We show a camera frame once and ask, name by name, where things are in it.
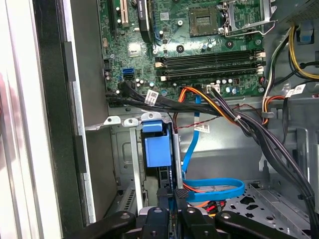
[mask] perforated metal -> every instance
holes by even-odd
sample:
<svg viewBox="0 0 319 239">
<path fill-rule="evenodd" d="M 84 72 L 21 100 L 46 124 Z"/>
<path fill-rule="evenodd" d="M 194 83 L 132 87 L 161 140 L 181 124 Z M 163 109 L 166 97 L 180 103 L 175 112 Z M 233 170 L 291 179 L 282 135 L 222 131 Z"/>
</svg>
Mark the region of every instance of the perforated metal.
<svg viewBox="0 0 319 239">
<path fill-rule="evenodd" d="M 314 20 L 319 18 L 319 1 L 309 0 L 291 14 L 286 23 L 299 23 L 305 20 Z"/>
</svg>

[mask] blue sata port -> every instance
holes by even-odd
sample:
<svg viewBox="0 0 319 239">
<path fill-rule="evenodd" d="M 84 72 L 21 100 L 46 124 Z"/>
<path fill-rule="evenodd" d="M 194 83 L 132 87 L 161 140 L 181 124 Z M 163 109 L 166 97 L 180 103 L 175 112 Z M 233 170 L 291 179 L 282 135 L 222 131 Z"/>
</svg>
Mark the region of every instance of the blue sata port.
<svg viewBox="0 0 319 239">
<path fill-rule="evenodd" d="M 123 75 L 125 75 L 125 74 L 134 74 L 134 68 L 132 67 L 132 68 L 123 68 L 122 69 L 122 73 L 123 73 Z"/>
</svg>

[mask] screw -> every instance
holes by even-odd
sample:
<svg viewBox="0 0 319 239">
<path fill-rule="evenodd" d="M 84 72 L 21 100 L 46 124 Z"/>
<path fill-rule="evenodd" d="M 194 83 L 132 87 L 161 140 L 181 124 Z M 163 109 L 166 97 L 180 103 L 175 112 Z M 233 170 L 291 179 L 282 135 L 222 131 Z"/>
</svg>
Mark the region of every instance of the screw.
<svg viewBox="0 0 319 239">
<path fill-rule="evenodd" d="M 229 219 L 230 218 L 230 215 L 228 213 L 223 213 L 221 215 L 224 219 Z"/>
<path fill-rule="evenodd" d="M 161 213 L 162 210 L 161 210 L 160 208 L 156 208 L 156 209 L 154 210 L 154 212 L 155 212 L 155 213 Z"/>
<path fill-rule="evenodd" d="M 262 43 L 262 41 L 260 39 L 255 41 L 256 45 L 260 45 Z"/>
<path fill-rule="evenodd" d="M 188 211 L 189 213 L 194 213 L 194 212 L 195 212 L 195 209 L 194 209 L 194 208 L 189 208 L 189 209 L 187 209 L 187 211 Z"/>
<path fill-rule="evenodd" d="M 127 219 L 127 218 L 130 218 L 130 215 L 128 215 L 127 213 L 123 213 L 121 215 L 121 219 Z"/>
</svg>

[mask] green circuit board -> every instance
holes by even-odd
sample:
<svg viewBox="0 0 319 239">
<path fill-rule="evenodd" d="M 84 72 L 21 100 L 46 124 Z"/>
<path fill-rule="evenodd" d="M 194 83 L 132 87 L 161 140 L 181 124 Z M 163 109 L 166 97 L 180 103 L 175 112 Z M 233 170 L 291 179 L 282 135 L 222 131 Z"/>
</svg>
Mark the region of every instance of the green circuit board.
<svg viewBox="0 0 319 239">
<path fill-rule="evenodd" d="M 107 68 L 110 69 L 106 76 L 106 91 L 115 92 L 118 89 L 118 83 L 124 80 L 122 69 L 133 68 L 134 78 L 131 81 L 141 94 L 146 94 L 148 89 L 152 89 L 163 96 L 177 100 L 180 88 L 183 86 L 201 84 L 205 89 L 207 85 L 215 84 L 216 81 L 227 80 L 227 83 L 219 85 L 223 97 L 261 95 L 262 73 L 178 81 L 161 81 L 157 74 L 155 62 L 158 57 L 200 56 L 263 49 L 263 38 L 260 34 L 236 38 L 226 38 L 218 34 L 222 24 L 220 13 L 216 11 L 219 2 L 217 0 L 154 0 L 152 2 L 154 43 L 149 44 L 143 41 L 139 32 L 138 11 L 136 6 L 133 6 L 134 0 L 100 0 L 103 59 Z M 110 7 L 114 8 L 115 20 L 123 19 L 123 12 L 117 14 L 115 8 L 123 8 L 124 3 L 127 7 L 128 22 L 122 25 L 118 25 L 117 22 L 112 23 Z M 260 0 L 238 1 L 235 4 L 234 16 L 237 27 L 260 21 L 260 15 Z M 201 24 L 201 30 L 194 28 L 194 24 Z M 110 28 L 115 28 L 115 33 L 112 34 Z M 180 45 L 183 46 L 183 52 L 177 51 Z M 204 45 L 209 45 L 210 48 L 203 50 Z M 192 100 L 194 96 L 188 94 L 187 99 Z"/>
</svg>

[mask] motherboard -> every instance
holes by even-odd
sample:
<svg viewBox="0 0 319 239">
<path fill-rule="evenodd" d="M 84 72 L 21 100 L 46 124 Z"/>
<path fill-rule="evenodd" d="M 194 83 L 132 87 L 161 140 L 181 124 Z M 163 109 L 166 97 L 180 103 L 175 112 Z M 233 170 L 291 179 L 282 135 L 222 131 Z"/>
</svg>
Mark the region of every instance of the motherboard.
<svg viewBox="0 0 319 239">
<path fill-rule="evenodd" d="M 228 34 L 228 2 L 100 0 L 106 91 L 120 95 L 126 81 L 142 95 L 151 89 L 174 100 L 184 86 L 226 98 L 262 95 L 262 35 Z M 232 3 L 233 27 L 261 20 L 260 0 Z"/>
</svg>

